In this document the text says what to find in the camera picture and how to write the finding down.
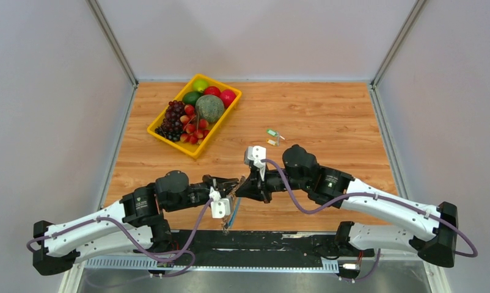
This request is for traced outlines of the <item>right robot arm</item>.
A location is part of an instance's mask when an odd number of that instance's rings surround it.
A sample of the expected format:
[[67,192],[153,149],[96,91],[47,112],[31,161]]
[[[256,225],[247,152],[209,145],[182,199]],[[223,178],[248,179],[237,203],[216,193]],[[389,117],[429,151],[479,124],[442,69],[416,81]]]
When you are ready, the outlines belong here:
[[325,167],[315,155],[299,145],[284,151],[283,167],[267,159],[266,148],[250,146],[244,163],[250,175],[238,188],[238,198],[269,203],[274,192],[288,192],[294,205],[305,214],[325,208],[361,212],[386,222],[366,225],[345,221],[339,224],[335,246],[343,255],[374,248],[415,253],[439,267],[455,264],[458,208],[449,202],[417,203],[372,187],[349,173]]

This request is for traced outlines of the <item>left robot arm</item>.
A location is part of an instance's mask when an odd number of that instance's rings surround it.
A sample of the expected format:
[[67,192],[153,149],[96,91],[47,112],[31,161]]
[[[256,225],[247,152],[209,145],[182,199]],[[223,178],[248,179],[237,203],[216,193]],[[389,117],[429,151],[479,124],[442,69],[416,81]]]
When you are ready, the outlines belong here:
[[191,184],[187,174],[174,170],[93,214],[62,224],[39,221],[27,243],[32,265],[43,276],[57,275],[87,259],[127,250],[173,262],[189,243],[180,247],[174,240],[165,212],[201,206],[223,219],[232,213],[232,195],[242,182],[205,175]]

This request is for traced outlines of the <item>keyring bunch with blue tag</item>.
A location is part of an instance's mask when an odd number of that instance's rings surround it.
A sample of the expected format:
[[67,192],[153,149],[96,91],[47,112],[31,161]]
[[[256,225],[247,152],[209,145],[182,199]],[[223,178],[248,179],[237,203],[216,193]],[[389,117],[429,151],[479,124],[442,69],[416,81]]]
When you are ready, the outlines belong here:
[[242,175],[238,179],[237,183],[233,185],[233,188],[231,189],[230,193],[227,195],[227,198],[230,200],[230,214],[226,215],[222,219],[221,228],[224,235],[228,235],[234,223],[237,209],[239,208],[240,205],[240,199],[236,196],[236,191],[244,184],[245,180],[246,180],[245,176]]

